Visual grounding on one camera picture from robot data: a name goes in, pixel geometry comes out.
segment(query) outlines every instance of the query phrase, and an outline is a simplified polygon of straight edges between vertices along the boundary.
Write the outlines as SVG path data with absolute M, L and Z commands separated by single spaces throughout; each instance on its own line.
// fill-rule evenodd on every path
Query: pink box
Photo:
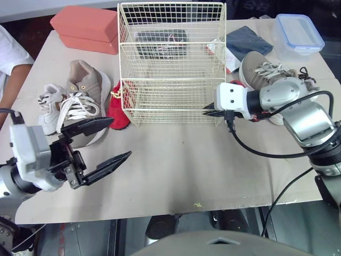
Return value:
M 118 53 L 117 12 L 67 6 L 50 21 L 65 46 L 86 51 Z
M 91 52 L 102 52 L 112 55 L 116 55 L 118 53 L 118 36 L 116 36 L 110 43 L 62 35 L 59 35 L 59 38 L 63 41 L 64 45 L 69 48 Z

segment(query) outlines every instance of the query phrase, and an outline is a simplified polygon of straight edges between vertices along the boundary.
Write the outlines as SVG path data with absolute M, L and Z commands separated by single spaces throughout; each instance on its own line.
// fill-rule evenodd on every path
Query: table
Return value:
M 269 43 L 273 20 L 229 20 L 228 32 L 249 26 Z M 275 52 L 266 56 L 278 62 Z M 69 75 L 69 62 L 83 59 L 111 79 L 119 80 L 118 56 L 66 48 L 56 31 L 47 38 L 13 109 L 27 125 L 36 125 L 37 96 L 46 83 L 61 86 Z M 338 80 L 319 54 L 307 63 L 286 62 L 290 68 L 307 67 L 323 90 L 341 97 Z M 327 106 L 327 97 L 318 101 Z M 334 119 L 341 119 L 335 102 Z M 0 163 L 12 156 L 7 119 L 0 132 Z M 284 127 L 268 121 L 236 121 L 243 141 L 263 152 L 290 154 L 301 151 Z M 56 138 L 48 137 L 49 142 Z M 98 143 L 80 150 L 89 171 L 100 162 L 132 150 L 130 158 L 113 174 L 89 187 L 72 190 L 67 183 L 53 192 L 39 192 L 17 211 L 16 223 L 51 223 L 142 217 L 270 205 L 284 186 L 310 167 L 308 158 L 269 159 L 242 149 L 224 124 L 142 124 L 123 131 L 110 130 Z M 315 173 L 297 181 L 279 203 L 320 200 Z

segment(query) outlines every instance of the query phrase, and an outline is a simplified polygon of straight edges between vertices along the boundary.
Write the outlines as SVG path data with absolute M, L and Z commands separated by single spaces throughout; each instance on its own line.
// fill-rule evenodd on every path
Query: white wire basket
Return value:
M 122 109 L 131 122 L 218 124 L 203 107 L 226 79 L 226 6 L 123 3 L 118 19 Z

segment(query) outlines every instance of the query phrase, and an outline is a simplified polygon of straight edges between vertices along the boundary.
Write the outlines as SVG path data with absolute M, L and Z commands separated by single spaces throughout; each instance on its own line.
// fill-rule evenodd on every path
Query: metal floor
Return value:
M 257 208 L 242 209 L 249 233 L 259 234 Z M 271 238 L 316 256 L 341 256 L 339 212 L 324 202 L 277 205 Z M 48 224 L 40 233 L 37 256 L 129 256 L 144 247 L 150 217 Z M 208 212 L 180 217 L 177 233 L 214 230 Z

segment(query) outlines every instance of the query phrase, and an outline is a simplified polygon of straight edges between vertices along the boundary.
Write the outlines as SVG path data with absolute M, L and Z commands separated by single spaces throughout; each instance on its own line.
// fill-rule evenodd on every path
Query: person's hand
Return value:
M 4 94 L 0 101 L 0 108 L 12 107 L 31 67 L 32 65 L 18 65 L 12 69 L 12 73 L 7 80 Z M 0 113 L 0 130 L 5 123 L 6 118 L 6 113 Z

